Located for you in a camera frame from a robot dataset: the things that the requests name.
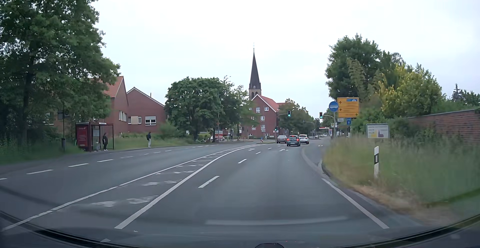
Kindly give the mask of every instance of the silver car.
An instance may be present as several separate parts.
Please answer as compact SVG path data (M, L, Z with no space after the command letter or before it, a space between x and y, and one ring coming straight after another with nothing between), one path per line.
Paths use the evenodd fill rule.
M298 135L298 138L300 139L300 144L310 144L308 135Z

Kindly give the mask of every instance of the man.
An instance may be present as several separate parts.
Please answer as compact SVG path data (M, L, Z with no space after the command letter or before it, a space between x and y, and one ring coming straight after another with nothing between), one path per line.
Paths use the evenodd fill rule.
M147 134L147 140L148 140L148 147L150 148L150 145L152 144L152 135L150 134L151 132L148 132Z
M107 150L107 144L109 143L109 139L107 138L107 133L105 132L102 137L102 143L103 143L103 150Z

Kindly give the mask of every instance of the road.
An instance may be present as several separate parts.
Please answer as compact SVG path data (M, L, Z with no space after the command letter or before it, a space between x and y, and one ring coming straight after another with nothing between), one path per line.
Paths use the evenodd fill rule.
M105 152L2 174L0 210L17 219L3 220L3 233L14 238L35 225L149 247L322 234L337 236L323 240L337 246L418 226L315 170L329 141Z

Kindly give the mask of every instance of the church spire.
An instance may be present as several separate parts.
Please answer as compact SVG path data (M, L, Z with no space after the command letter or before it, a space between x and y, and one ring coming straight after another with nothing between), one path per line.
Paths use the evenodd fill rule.
M248 91L250 99L256 94L262 94L262 85L260 83L260 77L258 76L257 61L255 60L255 51L253 52L253 61L251 63L250 84L248 85Z

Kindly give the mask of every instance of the parked car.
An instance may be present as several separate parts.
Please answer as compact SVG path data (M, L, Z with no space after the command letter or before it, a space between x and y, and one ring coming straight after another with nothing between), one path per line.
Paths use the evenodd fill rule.
M298 135L298 139L300 141L300 144L310 144L310 139L308 138L308 135Z
M278 143L286 143L286 142L287 142L287 136L279 135L279 136L276 138L276 142L277 142L277 144L278 144Z
M286 145L287 146L295 145L297 147L300 147L300 139L295 135L291 135L286 139Z

